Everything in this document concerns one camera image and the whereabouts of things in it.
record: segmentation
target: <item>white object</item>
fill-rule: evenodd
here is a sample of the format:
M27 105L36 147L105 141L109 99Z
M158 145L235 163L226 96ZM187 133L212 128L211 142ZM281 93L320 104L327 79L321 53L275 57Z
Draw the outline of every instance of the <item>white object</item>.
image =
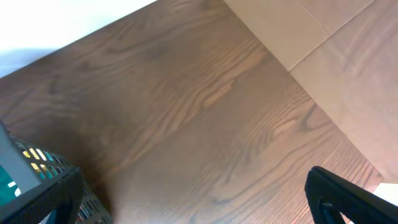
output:
M0 4L0 78L154 1L3 1Z

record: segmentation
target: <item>gray basket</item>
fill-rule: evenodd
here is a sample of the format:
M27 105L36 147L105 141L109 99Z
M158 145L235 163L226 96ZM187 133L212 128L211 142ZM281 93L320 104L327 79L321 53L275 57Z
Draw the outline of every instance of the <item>gray basket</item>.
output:
M0 165L16 183L22 194L40 184L57 182L64 172L74 168L62 156L11 137L1 123ZM112 223L111 216L86 182L83 191L84 197L76 223Z

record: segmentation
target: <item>green item in basket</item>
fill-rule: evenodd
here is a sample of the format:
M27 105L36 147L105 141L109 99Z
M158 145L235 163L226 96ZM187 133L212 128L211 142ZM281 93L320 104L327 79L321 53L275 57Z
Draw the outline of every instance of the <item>green item in basket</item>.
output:
M14 200L21 191L5 169L0 166L0 206Z

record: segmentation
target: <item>wooden surface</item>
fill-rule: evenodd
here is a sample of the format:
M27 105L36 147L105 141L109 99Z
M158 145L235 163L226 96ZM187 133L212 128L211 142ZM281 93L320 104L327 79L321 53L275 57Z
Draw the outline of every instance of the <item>wooden surface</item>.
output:
M374 0L225 0L290 70Z
M0 105L116 223L310 223L312 166L381 181L221 0L159 0L0 79Z
M389 182L398 182L398 3L372 3L292 75Z

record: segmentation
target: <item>green object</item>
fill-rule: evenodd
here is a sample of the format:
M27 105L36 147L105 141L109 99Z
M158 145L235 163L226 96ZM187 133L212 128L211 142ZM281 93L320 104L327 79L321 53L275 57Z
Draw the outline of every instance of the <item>green object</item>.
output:
M0 166L0 206L3 206L17 198L15 196L15 192L18 189L18 186L14 184L12 187L10 187L9 185L12 185L11 183L13 183L13 180L8 175L6 170Z

